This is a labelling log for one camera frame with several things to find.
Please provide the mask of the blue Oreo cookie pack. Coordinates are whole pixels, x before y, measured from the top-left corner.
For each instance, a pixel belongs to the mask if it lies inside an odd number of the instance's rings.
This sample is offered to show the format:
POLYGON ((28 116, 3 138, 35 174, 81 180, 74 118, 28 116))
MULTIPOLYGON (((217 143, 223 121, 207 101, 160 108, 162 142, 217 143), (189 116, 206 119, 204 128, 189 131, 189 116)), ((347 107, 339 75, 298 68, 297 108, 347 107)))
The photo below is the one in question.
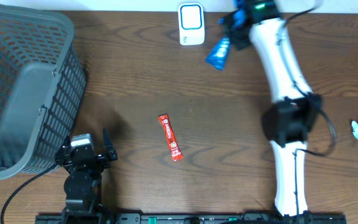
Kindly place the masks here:
MULTIPOLYGON (((237 8, 236 11, 246 11, 245 0, 236 0, 234 2, 237 8)), ((223 70, 231 49, 231 45, 232 44, 230 43, 229 38, 224 34, 223 38, 210 51, 205 61, 212 65, 214 68, 223 70)))

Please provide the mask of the red Nescafe stick sachet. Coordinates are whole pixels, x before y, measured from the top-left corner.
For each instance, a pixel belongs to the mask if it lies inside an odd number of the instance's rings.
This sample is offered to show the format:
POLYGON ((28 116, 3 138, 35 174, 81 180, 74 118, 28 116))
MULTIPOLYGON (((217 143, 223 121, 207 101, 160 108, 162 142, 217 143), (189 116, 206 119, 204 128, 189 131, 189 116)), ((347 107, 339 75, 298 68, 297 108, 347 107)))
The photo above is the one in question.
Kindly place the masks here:
POLYGON ((167 140, 167 146, 170 150, 170 154, 173 161, 179 161, 183 159, 183 154, 179 148, 175 134, 170 124, 170 120, 167 114, 158 117, 158 121, 162 125, 165 131, 165 139, 167 140))

